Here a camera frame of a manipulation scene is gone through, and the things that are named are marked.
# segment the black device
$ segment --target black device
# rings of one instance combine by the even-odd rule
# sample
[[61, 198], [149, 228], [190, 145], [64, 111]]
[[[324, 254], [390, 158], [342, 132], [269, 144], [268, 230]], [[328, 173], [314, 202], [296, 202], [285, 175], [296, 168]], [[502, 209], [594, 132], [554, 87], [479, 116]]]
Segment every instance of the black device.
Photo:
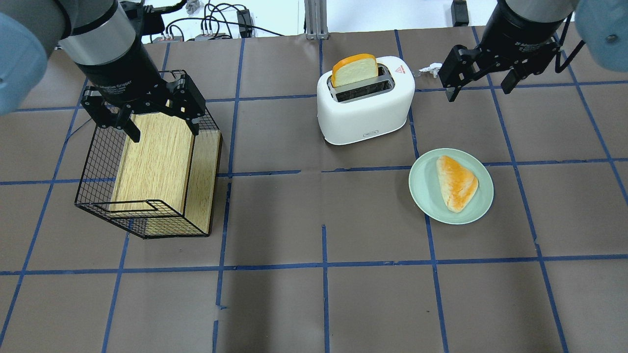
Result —
[[454, 27], [468, 26], [469, 12], [467, 0], [452, 1], [452, 23]]
[[237, 21], [240, 24], [240, 38], [253, 37], [253, 20], [248, 9], [237, 11]]
[[131, 114], [162, 112], [176, 116], [186, 121], [194, 135], [198, 134], [198, 119], [205, 115], [203, 95], [185, 71], [176, 71], [172, 82], [164, 80], [141, 43], [141, 36], [164, 30], [161, 15], [176, 11], [176, 6], [155, 9], [145, 6], [144, 1], [123, 1], [120, 5], [136, 32], [135, 39], [128, 51], [113, 62], [77, 63], [93, 83], [85, 88], [81, 105], [98, 127], [123, 130], [134, 142], [139, 142], [141, 134]]
[[455, 45], [443, 62], [438, 74], [447, 99], [453, 102], [464, 85], [491, 72], [510, 70], [501, 83], [506, 94], [519, 81], [543, 73], [560, 49], [553, 35], [563, 20], [531, 21], [507, 0], [498, 0], [480, 44], [473, 49]]

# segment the toast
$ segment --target toast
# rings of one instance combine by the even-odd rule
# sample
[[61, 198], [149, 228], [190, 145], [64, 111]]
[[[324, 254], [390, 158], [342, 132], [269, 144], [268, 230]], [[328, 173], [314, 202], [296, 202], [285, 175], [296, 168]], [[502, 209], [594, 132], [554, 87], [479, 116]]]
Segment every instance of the toast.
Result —
[[334, 88], [377, 77], [377, 60], [371, 54], [358, 54], [344, 58], [332, 69]]

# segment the bread slice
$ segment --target bread slice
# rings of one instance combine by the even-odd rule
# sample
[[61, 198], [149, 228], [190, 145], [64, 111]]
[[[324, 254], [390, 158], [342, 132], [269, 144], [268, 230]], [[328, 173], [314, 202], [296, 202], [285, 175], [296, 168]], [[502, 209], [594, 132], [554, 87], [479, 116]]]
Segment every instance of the bread slice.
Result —
[[371, 54], [358, 54], [344, 58], [332, 69], [332, 86], [352, 84], [377, 77], [377, 60]]
[[462, 211], [475, 195], [478, 180], [475, 175], [449, 156], [440, 156], [436, 161], [438, 183], [447, 209]]

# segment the toaster slot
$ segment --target toaster slot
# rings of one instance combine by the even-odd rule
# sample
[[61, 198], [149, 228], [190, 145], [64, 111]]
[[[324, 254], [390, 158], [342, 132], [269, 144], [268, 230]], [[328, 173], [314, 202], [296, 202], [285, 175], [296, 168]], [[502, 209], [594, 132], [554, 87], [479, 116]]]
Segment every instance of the toaster slot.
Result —
[[353, 102], [355, 100], [372, 97], [374, 95], [389, 92], [394, 88], [394, 80], [391, 77], [388, 68], [382, 64], [378, 64], [377, 77], [354, 82], [353, 84], [343, 85], [334, 88], [331, 78], [327, 80], [327, 86], [335, 101], [339, 103]]

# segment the light blue cover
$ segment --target light blue cover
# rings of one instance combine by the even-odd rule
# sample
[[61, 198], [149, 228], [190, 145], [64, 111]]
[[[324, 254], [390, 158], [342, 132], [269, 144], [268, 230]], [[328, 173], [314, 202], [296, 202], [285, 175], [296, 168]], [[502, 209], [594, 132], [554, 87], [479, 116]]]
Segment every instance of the light blue cover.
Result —
[[46, 72], [43, 46], [22, 24], [0, 13], [0, 116], [19, 107]]
[[[628, 71], [628, 0], [581, 0], [576, 27], [595, 62], [613, 71]], [[615, 41], [607, 41], [610, 35]]]

